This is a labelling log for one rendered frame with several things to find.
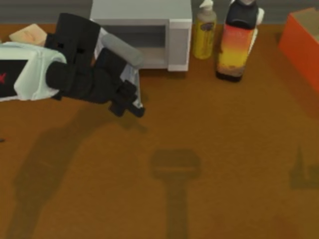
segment gray floor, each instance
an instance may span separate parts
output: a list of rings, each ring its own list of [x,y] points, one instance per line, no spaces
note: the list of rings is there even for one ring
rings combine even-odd
[[[194,15],[201,2],[202,0],[192,0]],[[214,2],[219,22],[223,22],[229,1]],[[314,6],[319,8],[318,0],[258,0],[258,3],[266,11],[264,23],[284,23],[291,11]],[[92,0],[1,0],[0,24],[55,23],[60,12],[89,17],[91,6]]]

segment mustard bottle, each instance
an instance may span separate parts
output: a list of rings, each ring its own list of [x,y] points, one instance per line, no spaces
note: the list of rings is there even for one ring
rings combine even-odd
[[[204,0],[199,6],[200,11],[195,22],[192,50],[194,57],[197,59],[207,59],[213,53],[214,32],[217,21],[213,6],[214,2],[212,0]]]

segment red logo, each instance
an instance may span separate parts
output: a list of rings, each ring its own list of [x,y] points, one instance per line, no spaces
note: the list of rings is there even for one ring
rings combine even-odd
[[[2,83],[2,84],[5,83],[5,77],[6,77],[6,73],[3,73],[0,75],[0,83]]]

